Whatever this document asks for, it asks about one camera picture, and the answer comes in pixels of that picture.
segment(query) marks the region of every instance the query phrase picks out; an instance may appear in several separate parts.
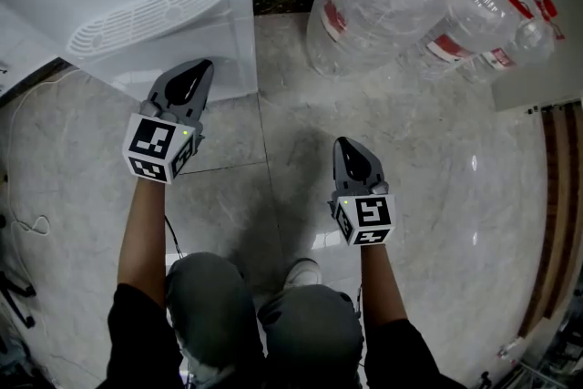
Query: red label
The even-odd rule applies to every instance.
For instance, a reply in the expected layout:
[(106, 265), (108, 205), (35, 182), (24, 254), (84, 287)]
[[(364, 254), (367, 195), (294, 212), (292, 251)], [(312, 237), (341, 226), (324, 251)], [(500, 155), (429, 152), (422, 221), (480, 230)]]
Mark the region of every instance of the red label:
[(472, 55), (459, 44), (455, 43), (448, 35), (440, 35), (434, 42), (452, 56), (466, 58)]
[(344, 21), (344, 17), (338, 13), (338, 10), (336, 10), (336, 5), (332, 3), (332, 0), (328, 0), (328, 2), (326, 2), (326, 5), (324, 6), (324, 12), (326, 12), (326, 16), (328, 16), (328, 21), (330, 22), (331, 27), (338, 31), (338, 33), (341, 33), (346, 29), (346, 22)]
[(501, 48), (494, 49), (492, 54), (494, 54), (494, 57), (497, 58), (498, 62), (500, 62), (504, 67), (513, 67), (515, 65), (515, 63), (510, 60), (510, 58), (508, 58), (506, 53)]
[(346, 30), (346, 21), (342, 14), (338, 12), (336, 5), (334, 5), (332, 0), (328, 0), (324, 4), (324, 8), (320, 13), (320, 18), (326, 33), (330, 35), (333, 41), (338, 41), (340, 35)]

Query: sticker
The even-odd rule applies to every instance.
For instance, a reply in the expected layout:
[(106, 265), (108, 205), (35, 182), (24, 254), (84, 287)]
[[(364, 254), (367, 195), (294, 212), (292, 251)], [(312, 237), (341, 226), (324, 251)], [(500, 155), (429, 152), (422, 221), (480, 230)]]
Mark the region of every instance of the sticker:
[(383, 243), (389, 234), (389, 229), (360, 231), (354, 239), (354, 245), (372, 245), (374, 243)]
[(172, 177), (176, 178), (180, 170), (184, 167), (184, 164), (186, 164), (186, 162), (190, 159), (190, 156), (192, 156), (193, 152), (194, 146), (192, 144), (192, 135), (190, 135), (189, 140), (182, 147), (174, 160), (172, 160)]
[(486, 59), (487, 63), (494, 67), (496, 70), (506, 70), (507, 68), (512, 68), (516, 64), (512, 59), (506, 55), (506, 52), (502, 48), (494, 49), (490, 52), (485, 52), (482, 57)]
[(326, 32), (335, 42), (338, 42), (340, 35), (346, 30), (346, 21), (332, 0), (326, 2), (320, 18)]
[(348, 220), (348, 216), (341, 205), (338, 205), (338, 210), (336, 211), (336, 221), (346, 241), (350, 241), (350, 236), (353, 234), (353, 225)]
[(167, 182), (164, 166), (160, 166), (154, 162), (149, 162), (148, 160), (139, 160), (132, 157), (128, 158), (129, 163), (134, 169), (136, 175), (140, 177), (148, 177), (149, 179), (154, 179), (157, 181)]
[(166, 157), (176, 127), (159, 120), (143, 118), (138, 125), (129, 150), (151, 158)]
[(427, 48), (445, 62), (454, 63), (462, 58), (470, 57), (472, 53), (458, 45), (448, 35), (440, 35), (429, 43)]
[(391, 223), (386, 198), (361, 198), (356, 200), (359, 227), (372, 227)]

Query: tile grout line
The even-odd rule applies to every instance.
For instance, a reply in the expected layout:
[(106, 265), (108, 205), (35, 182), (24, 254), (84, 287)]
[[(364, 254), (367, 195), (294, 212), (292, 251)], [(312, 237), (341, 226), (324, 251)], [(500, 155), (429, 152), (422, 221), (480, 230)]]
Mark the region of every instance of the tile grout line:
[(248, 166), (257, 166), (258, 164), (263, 164), (266, 162), (265, 160), (259, 160), (257, 162), (247, 162), (246, 164), (235, 164), (232, 166), (225, 166), (225, 167), (217, 167), (215, 169), (204, 169), (204, 170), (195, 170), (194, 172), (182, 172), (179, 174), (179, 177), (183, 175), (195, 175), (195, 174), (202, 174), (204, 172), (212, 172), (214, 170), (225, 170), (225, 169), (235, 169), (237, 167), (248, 167)]
[(280, 229), (280, 221), (277, 215), (277, 203), (275, 200), (275, 196), (273, 194), (273, 181), (271, 180), (271, 170), (270, 170), (270, 161), (267, 156), (267, 144), (265, 143), (265, 131), (263, 131), (263, 116), (261, 114), (261, 104), (259, 102), (259, 89), (257, 90), (257, 110), (259, 111), (259, 123), (261, 125), (261, 138), (263, 139), (263, 151), (265, 152), (265, 164), (267, 165), (267, 177), (270, 181), (270, 191), (271, 191), (271, 202), (273, 203), (273, 215), (275, 216), (275, 226), (277, 227), (277, 234), (280, 237), (280, 252), (281, 252), (281, 261), (283, 265), (285, 265), (285, 259), (283, 256), (283, 242), (281, 241), (281, 229)]

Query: black sleeve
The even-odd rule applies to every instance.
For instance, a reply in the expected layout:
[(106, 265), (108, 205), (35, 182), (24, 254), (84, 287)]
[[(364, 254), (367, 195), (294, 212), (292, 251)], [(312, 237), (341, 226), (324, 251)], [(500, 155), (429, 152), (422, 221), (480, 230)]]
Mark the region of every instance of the black sleeve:
[(421, 334), (407, 320), (389, 322), (366, 335), (364, 370), (371, 389), (463, 387), (439, 373)]
[(182, 355), (166, 313), (145, 293), (120, 284), (107, 319), (111, 356), (99, 386), (181, 388)]

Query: vent grille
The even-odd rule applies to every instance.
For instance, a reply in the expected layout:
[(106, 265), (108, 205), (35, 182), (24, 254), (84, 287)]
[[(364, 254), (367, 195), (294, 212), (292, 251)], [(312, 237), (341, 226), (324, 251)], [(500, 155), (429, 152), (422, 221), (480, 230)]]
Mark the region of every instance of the vent grille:
[(80, 26), (66, 45), (77, 57), (98, 56), (167, 33), (221, 0), (140, 0)]

